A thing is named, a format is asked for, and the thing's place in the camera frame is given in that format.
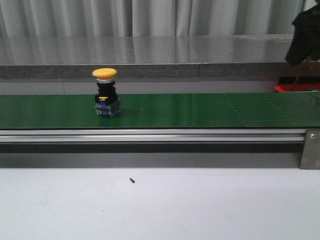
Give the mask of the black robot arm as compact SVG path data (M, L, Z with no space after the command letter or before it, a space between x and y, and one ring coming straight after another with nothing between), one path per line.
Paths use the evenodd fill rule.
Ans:
M300 12L293 20L294 34L285 60L296 66L307 58L320 59L320 4Z

